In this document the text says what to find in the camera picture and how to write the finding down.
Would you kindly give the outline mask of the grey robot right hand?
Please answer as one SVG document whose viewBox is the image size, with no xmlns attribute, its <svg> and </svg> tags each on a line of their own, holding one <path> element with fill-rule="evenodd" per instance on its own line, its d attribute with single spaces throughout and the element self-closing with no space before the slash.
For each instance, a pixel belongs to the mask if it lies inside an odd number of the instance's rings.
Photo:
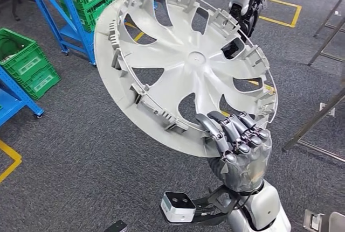
<svg viewBox="0 0 345 232">
<path fill-rule="evenodd" d="M 214 175 L 234 192 L 252 192 L 263 184 L 272 153 L 271 133 L 250 114 L 225 116 L 219 111 L 197 114 L 198 121 L 217 149 L 207 158 Z"/>
</svg>

